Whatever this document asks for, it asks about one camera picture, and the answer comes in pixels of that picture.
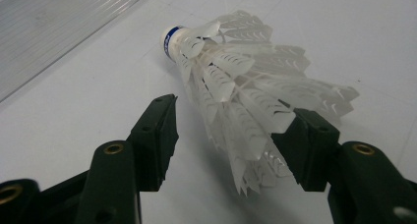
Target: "brass screw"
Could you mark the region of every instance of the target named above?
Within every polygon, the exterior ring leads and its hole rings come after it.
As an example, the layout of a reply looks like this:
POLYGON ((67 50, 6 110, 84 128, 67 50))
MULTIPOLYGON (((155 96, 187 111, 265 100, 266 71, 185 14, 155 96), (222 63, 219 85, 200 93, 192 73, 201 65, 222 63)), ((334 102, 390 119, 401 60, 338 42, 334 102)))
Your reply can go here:
POLYGON ((355 143, 353 144, 353 149, 358 152, 362 153, 364 155, 373 155, 375 153, 375 150, 365 144, 362 143, 355 143))
POLYGON ((113 143, 104 149, 104 153, 106 154, 116 154, 123 150, 123 144, 121 143, 113 143))
POLYGON ((22 186, 19 184, 7 186, 0 190, 0 205, 12 201, 22 193, 22 186))

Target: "shuttlecock cork base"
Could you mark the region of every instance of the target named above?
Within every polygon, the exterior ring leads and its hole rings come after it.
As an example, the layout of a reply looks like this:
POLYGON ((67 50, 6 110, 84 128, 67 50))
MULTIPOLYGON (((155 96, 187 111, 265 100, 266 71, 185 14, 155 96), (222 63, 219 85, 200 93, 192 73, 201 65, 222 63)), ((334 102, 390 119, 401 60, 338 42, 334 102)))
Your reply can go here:
POLYGON ((259 192, 291 175, 270 135, 285 133, 294 108, 337 122, 359 95, 349 86, 307 78, 304 49, 274 45, 271 34, 258 17, 237 11, 198 28, 170 27, 160 40, 208 137, 227 152, 239 193, 259 192))

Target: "transparent plastic sheet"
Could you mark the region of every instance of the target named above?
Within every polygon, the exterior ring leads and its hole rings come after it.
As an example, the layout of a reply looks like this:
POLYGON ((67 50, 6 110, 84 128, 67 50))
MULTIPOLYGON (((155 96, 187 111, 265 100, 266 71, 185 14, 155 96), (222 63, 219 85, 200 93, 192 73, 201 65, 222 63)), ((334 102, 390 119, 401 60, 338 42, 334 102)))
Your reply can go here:
POLYGON ((0 101, 137 1, 1 1, 0 101))
POLYGON ((259 193, 291 174, 270 135, 286 132, 294 108, 337 125, 359 95, 349 86, 307 78, 304 49, 272 44, 271 34, 258 17, 237 11, 198 28, 168 28, 160 40, 208 137, 227 152, 239 193, 259 193))

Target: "black plastic part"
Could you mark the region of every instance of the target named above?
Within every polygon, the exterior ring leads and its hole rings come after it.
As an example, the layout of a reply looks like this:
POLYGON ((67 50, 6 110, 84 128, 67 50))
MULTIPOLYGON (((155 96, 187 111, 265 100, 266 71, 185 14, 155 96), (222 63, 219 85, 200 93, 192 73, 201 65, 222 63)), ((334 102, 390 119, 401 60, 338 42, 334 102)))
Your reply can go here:
POLYGON ((129 142, 111 141, 95 151, 75 223, 141 223, 129 142))
POLYGON ((39 223, 74 223, 88 173, 81 173, 40 193, 39 206, 43 215, 39 223))
POLYGON ((170 157, 178 140, 173 94, 155 99, 132 129, 127 141, 135 150, 138 187, 157 192, 165 180, 170 157))
POLYGON ((0 185, 0 223, 27 224, 37 219, 36 199, 39 194, 37 183, 22 179, 0 185))
POLYGON ((339 131, 318 113, 295 109, 296 118, 284 134, 271 138, 298 184, 306 192, 323 192, 328 158, 338 148, 339 131))
POLYGON ((413 181, 408 181, 408 183, 411 185, 411 187, 413 188, 414 192, 417 193, 417 184, 413 181))
POLYGON ((417 223, 417 194, 383 152, 350 141, 337 161, 346 189, 330 191, 334 223, 417 223))

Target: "white table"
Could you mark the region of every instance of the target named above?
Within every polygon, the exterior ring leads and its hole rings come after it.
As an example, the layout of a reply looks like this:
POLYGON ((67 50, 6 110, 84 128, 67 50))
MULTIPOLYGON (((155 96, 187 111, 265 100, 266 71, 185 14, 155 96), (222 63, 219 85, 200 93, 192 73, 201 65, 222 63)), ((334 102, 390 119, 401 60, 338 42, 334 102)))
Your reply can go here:
POLYGON ((304 47, 308 77, 355 87, 340 141, 379 147, 417 181, 417 0, 141 0, 0 104, 0 182, 44 190, 89 169, 99 145, 125 139, 153 98, 174 93, 180 139, 161 191, 141 193, 145 223, 332 223, 327 194, 291 177, 237 194, 158 44, 168 26, 237 9, 273 27, 274 43, 304 47))

